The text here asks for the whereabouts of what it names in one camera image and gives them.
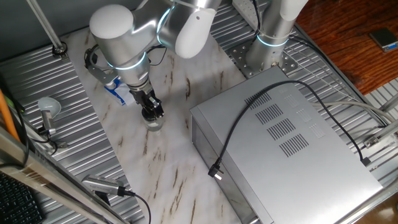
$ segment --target ventilation slot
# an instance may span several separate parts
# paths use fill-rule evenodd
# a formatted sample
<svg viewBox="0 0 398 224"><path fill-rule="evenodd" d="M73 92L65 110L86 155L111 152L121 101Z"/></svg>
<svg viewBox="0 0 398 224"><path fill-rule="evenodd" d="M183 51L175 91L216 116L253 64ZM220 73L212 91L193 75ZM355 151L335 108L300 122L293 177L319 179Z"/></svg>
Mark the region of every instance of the ventilation slot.
<svg viewBox="0 0 398 224"><path fill-rule="evenodd" d="M292 132L296 128L294 125L289 121L289 119L284 119L283 121L273 125L267 131L271 136L274 138L274 140L277 140L286 134Z"/></svg>
<svg viewBox="0 0 398 224"><path fill-rule="evenodd" d="M256 113L257 118L260 120L261 124L266 124L271 120L282 115L283 112L279 109L277 105L272 105L258 113Z"/></svg>
<svg viewBox="0 0 398 224"><path fill-rule="evenodd" d="M297 100L296 100L292 95L286 96L285 99L286 99L286 101L289 103L289 105L290 105L291 107L293 107L293 108L295 108L296 106L299 105L299 103L297 102Z"/></svg>
<svg viewBox="0 0 398 224"><path fill-rule="evenodd" d="M259 93L256 93L252 96L250 96L249 98L245 99L244 101L246 102L246 104L250 104L250 102L252 102L252 100L258 96ZM250 109L254 109L260 105L263 105L264 103L267 103L268 101L271 100L271 97L268 95L268 93L263 94L262 96L260 96L251 106Z"/></svg>
<svg viewBox="0 0 398 224"><path fill-rule="evenodd" d="M279 147L282 149L287 157L293 156L293 154L299 152L307 146L308 142L303 138L301 134L296 135L279 145Z"/></svg>
<svg viewBox="0 0 398 224"><path fill-rule="evenodd" d="M297 114L304 121L304 123L312 120L311 116L304 109L299 110Z"/></svg>
<svg viewBox="0 0 398 224"><path fill-rule="evenodd" d="M313 126L310 127L311 131L314 133L314 135L320 139L325 136L325 133L322 131L321 128L318 127L317 124L314 124Z"/></svg>

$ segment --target mounting plate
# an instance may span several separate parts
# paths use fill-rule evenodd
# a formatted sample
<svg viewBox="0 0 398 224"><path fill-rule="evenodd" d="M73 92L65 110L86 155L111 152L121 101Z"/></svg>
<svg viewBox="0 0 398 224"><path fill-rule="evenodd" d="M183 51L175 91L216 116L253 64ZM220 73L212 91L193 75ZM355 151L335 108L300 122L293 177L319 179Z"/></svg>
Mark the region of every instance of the mounting plate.
<svg viewBox="0 0 398 224"><path fill-rule="evenodd" d="M253 76L256 76L262 72L259 70L254 71L246 63L246 53L248 52L251 43L252 41L250 40L229 50L229 56L232 58L232 61L235 63L237 68L240 69L240 71L246 78L252 78ZM278 65L282 69L282 71L286 75L288 73L296 71L299 65L285 52L282 53L282 57L283 63L282 65Z"/></svg>

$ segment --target cable connector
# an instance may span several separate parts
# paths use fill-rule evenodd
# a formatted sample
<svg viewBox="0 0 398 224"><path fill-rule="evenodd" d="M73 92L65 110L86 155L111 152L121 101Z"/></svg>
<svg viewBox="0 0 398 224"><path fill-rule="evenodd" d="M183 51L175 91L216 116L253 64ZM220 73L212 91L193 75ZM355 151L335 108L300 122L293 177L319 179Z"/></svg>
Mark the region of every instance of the cable connector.
<svg viewBox="0 0 398 224"><path fill-rule="evenodd" d="M220 162L218 160L210 167L209 173L207 173L210 177L216 177L217 179L221 180L222 175L224 174L223 171L220 170Z"/></svg>
<svg viewBox="0 0 398 224"><path fill-rule="evenodd" d="M371 163L371 160L368 157L365 157L361 162L364 166L368 166Z"/></svg>

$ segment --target silver metal box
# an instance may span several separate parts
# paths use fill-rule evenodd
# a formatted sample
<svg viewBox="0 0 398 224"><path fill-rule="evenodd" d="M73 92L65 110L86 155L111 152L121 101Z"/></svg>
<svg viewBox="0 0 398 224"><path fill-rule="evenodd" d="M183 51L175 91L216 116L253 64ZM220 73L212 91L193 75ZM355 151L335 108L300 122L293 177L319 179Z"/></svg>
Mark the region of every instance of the silver metal box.
<svg viewBox="0 0 398 224"><path fill-rule="evenodd" d="M285 80L274 67L191 109L192 142L208 167L253 96ZM243 224L335 223L382 188L294 84L246 112L221 170L218 184Z"/></svg>

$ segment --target black wire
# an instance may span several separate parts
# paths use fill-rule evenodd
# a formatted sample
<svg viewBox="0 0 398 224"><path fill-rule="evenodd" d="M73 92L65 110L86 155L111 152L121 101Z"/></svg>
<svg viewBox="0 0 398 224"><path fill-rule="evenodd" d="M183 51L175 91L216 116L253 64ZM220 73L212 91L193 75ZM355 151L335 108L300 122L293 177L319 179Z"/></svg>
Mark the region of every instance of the black wire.
<svg viewBox="0 0 398 224"><path fill-rule="evenodd" d="M256 16L257 16L257 30L254 33L254 37L256 37L260 33L260 28L261 28L259 8L257 7L256 0L253 0L253 6L254 6L254 10L256 12Z"/></svg>
<svg viewBox="0 0 398 224"><path fill-rule="evenodd" d="M153 46L153 47L151 47L148 51L147 51L147 54L149 54L149 52L151 52L151 51L153 51L153 50L155 50L155 49L160 49L160 48L166 48L165 46L163 46L163 45L156 45L156 46Z"/></svg>
<svg viewBox="0 0 398 224"><path fill-rule="evenodd" d="M52 156L58 151L58 144L55 141L50 140L50 142L54 145L54 151L53 151L53 153L51 153L51 156Z"/></svg>
<svg viewBox="0 0 398 224"><path fill-rule="evenodd" d="M153 64L150 64L150 65L152 65L152 66L158 66L158 65L160 65L160 63L163 62L163 58L164 58L164 56L166 55L166 51L167 51L167 49L164 50L163 57L162 57L162 59L160 60L159 63L157 63L157 64L155 64L155 65L153 65Z"/></svg>
<svg viewBox="0 0 398 224"><path fill-rule="evenodd" d="M18 118L19 118L19 121L21 122L21 126L22 126L22 132L23 132L23 135L24 135L24 138L25 138L26 150L25 150L24 162L22 163L23 164L22 166L25 167L26 163L27 163L27 160L29 158L29 138L27 137L25 122L24 122L24 119L22 118L22 115L21 115L21 109L17 107L17 104L15 103L15 99L14 98L12 98L11 101L14 103L14 106L16 107Z"/></svg>
<svg viewBox="0 0 398 224"><path fill-rule="evenodd" d="M47 135L47 140L46 141L40 141L40 140L37 140L37 139L31 139L31 140L33 140L35 142L38 142L38 143L49 143L49 142L51 142L54 145L54 151L53 151L53 153L51 153L51 156L54 155L58 151L58 144L55 141L51 140L51 137L50 137L49 134Z"/></svg>
<svg viewBox="0 0 398 224"><path fill-rule="evenodd" d="M296 81L296 80L289 80L289 81L283 81L283 82L279 82L279 83L275 83L272 85L269 85L267 87L265 87L263 90L261 90L259 93L256 94L256 97L254 97L254 99L242 110L241 114L238 116L238 118L236 118L234 124L232 125L231 130L229 131L228 137L226 138L223 150L220 153L220 156L217 158L217 161L215 162L216 165L220 165L221 164L221 160L224 156L224 153L226 151L226 148L228 146L229 140L231 139L232 133L235 130L236 125L238 124L239 120L242 118L242 116L245 114L245 112L251 107L251 105L253 105L253 103L259 99L262 95L264 95L265 93L267 93L269 90L280 86L280 85L284 85L284 84L288 84L288 83L298 83L301 84L305 87L307 87L312 94L315 96L315 98L319 101L319 103L322 105L323 109L325 109L325 111L328 113L328 115L330 116L330 118L337 124L337 126L339 126L339 128L347 135L347 137L349 138L349 140L354 144L358 154L359 154L359 159L362 161L363 160L363 156L362 156L362 152L360 150L360 148L358 147L358 145L356 144L356 142L354 141L354 139L351 137L351 135L348 134L348 132L345 130L345 128L336 120L336 118L330 113L330 111L328 110L328 108L325 106L325 104L323 104L321 98L317 95L317 93L315 93L315 91L306 83L301 82L301 81Z"/></svg>
<svg viewBox="0 0 398 224"><path fill-rule="evenodd" d="M31 140L33 140L33 141L35 141L35 142L38 142L38 143L49 143L49 142L51 141L49 135L47 135L47 140L46 140L46 141L40 141L40 140L32 139L32 138L31 138Z"/></svg>
<svg viewBox="0 0 398 224"><path fill-rule="evenodd" d="M147 203L141 196L137 195L137 194L134 193L134 192L131 192L131 191L126 190L126 191L124 192L124 194L125 194L125 195L128 195L128 196L137 197L137 198L139 198L140 200L142 200L142 202L144 202L145 206L148 208L149 224L150 224L151 221L152 221L152 216L151 216L151 214L150 214L150 208L149 208L148 203Z"/></svg>

